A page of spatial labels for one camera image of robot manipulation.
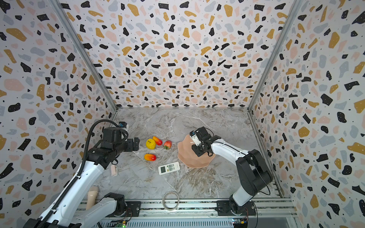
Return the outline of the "orange red fake mango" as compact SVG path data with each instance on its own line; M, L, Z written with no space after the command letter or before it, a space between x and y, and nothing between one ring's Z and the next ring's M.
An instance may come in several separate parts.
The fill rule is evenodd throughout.
M157 159L157 157L154 154L145 154L144 159L146 161L152 162L152 161L155 161Z

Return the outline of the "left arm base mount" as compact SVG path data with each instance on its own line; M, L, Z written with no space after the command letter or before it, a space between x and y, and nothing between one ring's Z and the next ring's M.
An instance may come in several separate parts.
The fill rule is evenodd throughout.
M116 209L115 212L106 216L113 219L129 219L138 217L141 210L141 201L126 201L122 209Z

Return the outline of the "red yellow fake mango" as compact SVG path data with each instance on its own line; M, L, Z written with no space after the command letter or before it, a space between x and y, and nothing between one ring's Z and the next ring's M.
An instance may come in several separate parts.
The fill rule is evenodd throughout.
M155 141L156 145L159 145L159 146L163 145L162 140L159 139L158 137L153 136L153 140Z

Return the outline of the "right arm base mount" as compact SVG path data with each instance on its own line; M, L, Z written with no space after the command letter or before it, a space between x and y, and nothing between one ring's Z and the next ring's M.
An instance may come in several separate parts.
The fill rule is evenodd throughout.
M219 216L255 216L257 214L252 201L238 206L233 199L216 201L215 211Z

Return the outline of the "yellow fake apple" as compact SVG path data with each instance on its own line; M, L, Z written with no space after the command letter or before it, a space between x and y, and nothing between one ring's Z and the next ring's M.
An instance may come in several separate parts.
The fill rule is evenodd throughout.
M154 150L156 148L156 142L154 139L148 139L146 141L146 148L149 150Z

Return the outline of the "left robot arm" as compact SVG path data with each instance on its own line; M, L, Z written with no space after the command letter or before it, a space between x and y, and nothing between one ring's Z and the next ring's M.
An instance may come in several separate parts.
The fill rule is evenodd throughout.
M125 197L108 193L102 200L81 215L75 215L80 203L97 178L117 160L122 152L139 150L139 138L129 138L124 128L109 127L103 138L84 154L83 161L61 194L40 215L29 219L26 228L91 228L108 215L128 212Z

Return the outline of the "red fake strawberry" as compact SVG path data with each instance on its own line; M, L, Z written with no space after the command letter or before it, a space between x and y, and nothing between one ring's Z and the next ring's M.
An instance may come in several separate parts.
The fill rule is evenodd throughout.
M163 147L164 147L164 149L169 150L172 147L172 141L170 141L170 140L165 141L165 143L163 144Z

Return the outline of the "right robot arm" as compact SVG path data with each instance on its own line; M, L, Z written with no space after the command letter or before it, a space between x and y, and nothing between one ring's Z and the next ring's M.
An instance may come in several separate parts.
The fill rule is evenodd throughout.
M240 187L230 197L233 206L242 207L273 181L272 173L258 150L244 150L229 144L201 127L190 132L192 150L198 157L218 155L236 166Z

